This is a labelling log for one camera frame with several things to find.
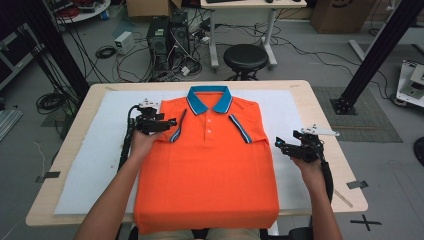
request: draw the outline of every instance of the human arm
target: human arm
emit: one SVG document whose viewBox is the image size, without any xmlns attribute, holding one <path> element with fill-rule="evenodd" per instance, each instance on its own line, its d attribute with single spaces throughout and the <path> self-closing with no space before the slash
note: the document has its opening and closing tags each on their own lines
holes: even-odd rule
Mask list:
<svg viewBox="0 0 424 240">
<path fill-rule="evenodd" d="M 311 198 L 314 240 L 343 239 L 327 197 L 321 161 L 306 163 L 296 158 L 291 159 L 299 167 Z"/>
<path fill-rule="evenodd" d="M 88 212 L 74 239 L 115 239 L 143 159 L 159 136 L 134 132 L 130 156 Z"/>
</svg>

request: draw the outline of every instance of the shirt collar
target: shirt collar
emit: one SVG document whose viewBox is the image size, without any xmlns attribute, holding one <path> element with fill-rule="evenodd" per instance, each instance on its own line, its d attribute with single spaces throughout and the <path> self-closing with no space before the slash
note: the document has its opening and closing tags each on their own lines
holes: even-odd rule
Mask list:
<svg viewBox="0 0 424 240">
<path fill-rule="evenodd" d="M 222 92 L 221 99 L 212 108 L 217 113 L 226 113 L 231 106 L 233 97 L 227 86 L 195 86 L 187 95 L 187 102 L 194 114 L 198 115 L 208 110 L 208 107 L 197 97 L 195 92 Z"/>
</svg>

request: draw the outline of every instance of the gray floor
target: gray floor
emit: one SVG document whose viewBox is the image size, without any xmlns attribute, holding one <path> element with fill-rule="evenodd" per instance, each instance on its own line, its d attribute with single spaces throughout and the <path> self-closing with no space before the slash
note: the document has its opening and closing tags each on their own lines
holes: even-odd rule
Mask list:
<svg viewBox="0 0 424 240">
<path fill-rule="evenodd" d="M 95 51 L 104 45 L 113 44 L 113 40 L 123 30 L 140 32 L 145 37 L 147 23 L 128 22 L 125 18 L 112 18 L 108 21 L 90 19 L 75 24 L 88 53 L 95 60 Z M 277 22 L 281 27 L 277 36 L 291 41 L 304 51 L 320 51 L 339 54 L 355 63 L 359 63 L 353 50 L 348 45 L 349 39 L 355 39 L 367 47 L 372 36 L 367 33 L 368 25 L 355 34 L 318 35 L 309 22 Z M 248 36 L 235 29 L 218 29 L 217 38 L 223 43 L 254 42 L 257 38 Z M 69 34 L 64 37 L 78 64 L 81 57 Z M 263 80 L 304 79 L 312 86 L 346 87 L 351 76 L 346 69 L 326 66 L 316 56 L 300 55 L 293 47 L 281 45 L 273 47 L 279 63 L 278 67 L 263 69 L 258 77 Z M 218 47 L 222 55 L 225 46 Z M 194 80 L 223 80 L 231 75 L 221 61 L 215 73 L 208 67 L 207 48 L 200 50 L 203 71 Z M 333 64 L 349 67 L 353 73 L 357 66 L 332 56 L 322 58 Z M 142 76 L 148 66 L 148 51 L 139 51 L 129 57 L 121 68 Z M 410 45 L 399 45 L 381 67 L 388 79 L 387 93 L 394 93 L 397 87 L 401 62 L 404 59 L 424 62 L 424 57 Z M 114 58 L 99 60 L 97 67 L 112 80 Z M 381 75 L 373 79 L 384 85 Z M 90 84 L 98 83 L 94 74 L 88 78 Z M 424 236 L 424 167 L 416 160 L 412 145 L 424 136 L 424 114 L 411 109 L 399 108 L 390 101 L 380 97 L 375 84 L 369 89 L 400 135 L 403 143 L 356 143 L 340 142 L 346 158 L 360 181 L 366 181 L 369 187 L 363 189 L 369 209 L 363 213 L 338 214 L 337 220 L 345 239 L 422 239 Z M 35 101 L 41 95 L 52 92 L 52 87 L 45 75 L 34 62 L 30 63 L 6 88 L 0 92 L 8 107 L 18 105 L 24 113 L 22 119 L 12 131 L 0 142 L 0 237 L 7 239 L 71 239 L 78 226 L 29 227 L 25 217 L 32 206 L 41 185 L 35 182 L 43 169 L 47 171 L 51 160 L 60 148 L 62 141 L 54 127 L 40 127 L 45 116 L 37 113 Z M 382 225 L 370 225 L 368 231 L 364 224 L 352 224 L 350 220 L 362 220 L 364 214 L 369 221 Z M 281 233 L 287 233 L 294 227 L 307 225 L 306 217 L 285 217 L 279 219 Z"/>
</svg>

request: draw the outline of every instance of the black stool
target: black stool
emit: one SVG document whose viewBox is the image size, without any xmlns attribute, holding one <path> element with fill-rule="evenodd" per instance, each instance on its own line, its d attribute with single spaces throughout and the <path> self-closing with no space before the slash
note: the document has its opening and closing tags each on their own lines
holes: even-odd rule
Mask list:
<svg viewBox="0 0 424 240">
<path fill-rule="evenodd" d="M 237 81 L 256 78 L 256 72 L 268 64 L 268 54 L 261 47 L 252 44 L 238 44 L 229 47 L 224 53 L 224 61 L 236 75 L 227 80 Z"/>
</svg>

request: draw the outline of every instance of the human hand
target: human hand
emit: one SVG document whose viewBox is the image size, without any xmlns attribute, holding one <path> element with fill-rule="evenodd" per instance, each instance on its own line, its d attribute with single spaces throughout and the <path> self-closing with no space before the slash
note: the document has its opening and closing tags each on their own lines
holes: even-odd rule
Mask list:
<svg viewBox="0 0 424 240">
<path fill-rule="evenodd" d="M 293 160 L 297 167 L 299 167 L 300 172 L 302 173 L 303 182 L 305 182 L 309 192 L 326 191 L 324 176 L 322 175 L 321 161 L 315 160 L 307 163 L 294 157 L 291 157 L 290 159 Z"/>
<path fill-rule="evenodd" d="M 152 135 L 146 135 L 140 131 L 134 131 L 131 141 L 130 157 L 143 159 L 152 149 L 153 142 L 156 141 L 161 134 L 162 133 L 154 133 Z"/>
</svg>

